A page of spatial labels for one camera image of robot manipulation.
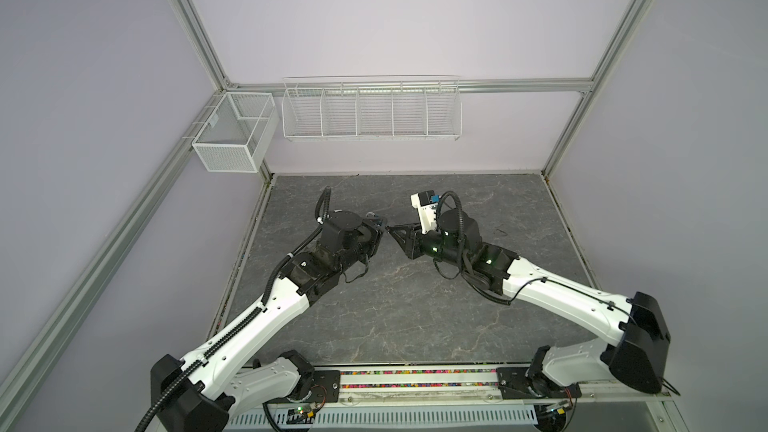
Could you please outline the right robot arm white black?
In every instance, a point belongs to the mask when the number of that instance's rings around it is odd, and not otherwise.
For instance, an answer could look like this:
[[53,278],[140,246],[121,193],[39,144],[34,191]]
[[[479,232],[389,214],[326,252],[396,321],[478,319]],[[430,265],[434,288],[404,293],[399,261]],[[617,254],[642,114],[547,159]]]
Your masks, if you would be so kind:
[[547,271],[484,241],[477,222],[457,210],[432,221],[391,226],[388,232],[408,258],[427,256],[456,267],[491,301],[528,302],[593,334],[592,340],[571,346],[539,347],[512,390],[565,397],[582,382],[618,381],[641,393],[662,391],[671,334],[653,296],[608,293]]

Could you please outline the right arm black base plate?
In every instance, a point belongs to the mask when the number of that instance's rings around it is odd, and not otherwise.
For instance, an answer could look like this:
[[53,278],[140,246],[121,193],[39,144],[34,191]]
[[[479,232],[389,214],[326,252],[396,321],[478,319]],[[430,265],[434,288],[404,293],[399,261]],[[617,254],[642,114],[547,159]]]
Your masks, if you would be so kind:
[[503,399],[578,399],[582,397],[578,384],[560,386],[542,373],[529,377],[527,367],[497,367],[496,375]]

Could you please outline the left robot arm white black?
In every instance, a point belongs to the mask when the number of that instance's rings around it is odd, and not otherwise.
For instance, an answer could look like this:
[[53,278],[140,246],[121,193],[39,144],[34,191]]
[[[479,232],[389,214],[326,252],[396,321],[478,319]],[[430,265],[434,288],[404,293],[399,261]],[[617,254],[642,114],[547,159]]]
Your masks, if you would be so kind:
[[302,389],[314,368],[295,351],[245,370],[246,363],[283,327],[339,283],[354,264],[368,264],[386,231],[369,213],[332,211],[271,272],[264,292],[233,322],[177,359],[165,355],[150,372],[151,405],[137,430],[159,420],[167,431],[221,431],[260,403]]

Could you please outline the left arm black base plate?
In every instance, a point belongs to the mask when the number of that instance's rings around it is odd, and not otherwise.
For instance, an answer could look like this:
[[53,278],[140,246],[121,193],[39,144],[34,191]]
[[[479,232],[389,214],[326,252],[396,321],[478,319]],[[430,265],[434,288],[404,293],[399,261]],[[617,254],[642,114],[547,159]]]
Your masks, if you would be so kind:
[[337,369],[316,369],[304,374],[287,396],[269,400],[270,404],[336,403],[341,392],[341,372]]

